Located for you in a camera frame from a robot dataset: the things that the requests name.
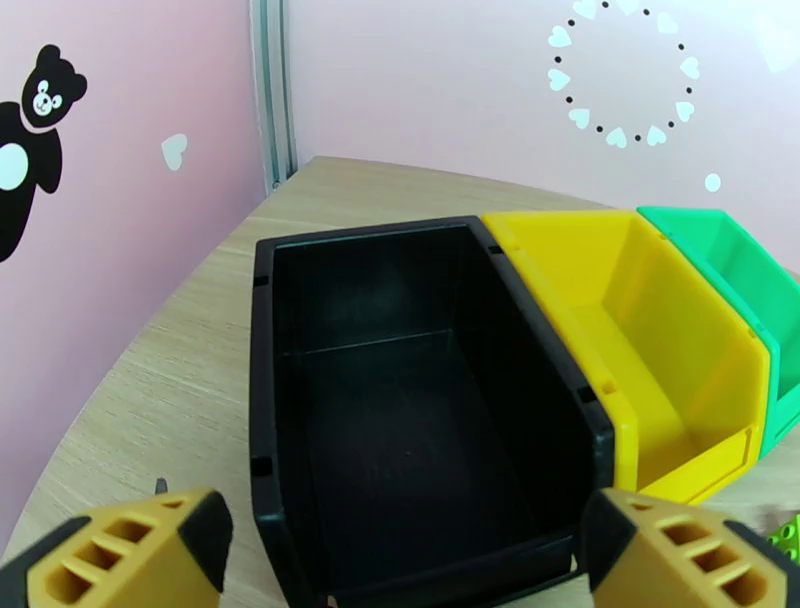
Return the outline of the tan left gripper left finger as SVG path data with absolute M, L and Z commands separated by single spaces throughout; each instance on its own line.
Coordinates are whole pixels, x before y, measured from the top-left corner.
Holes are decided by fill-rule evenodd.
M 213 489 L 95 507 L 1 567 L 4 607 L 217 607 L 233 519 Z

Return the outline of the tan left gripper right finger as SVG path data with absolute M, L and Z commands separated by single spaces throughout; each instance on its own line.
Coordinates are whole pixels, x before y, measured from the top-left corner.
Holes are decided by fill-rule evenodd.
M 720 512 L 619 489 L 592 493 L 579 563 L 596 607 L 796 607 L 799 565 Z

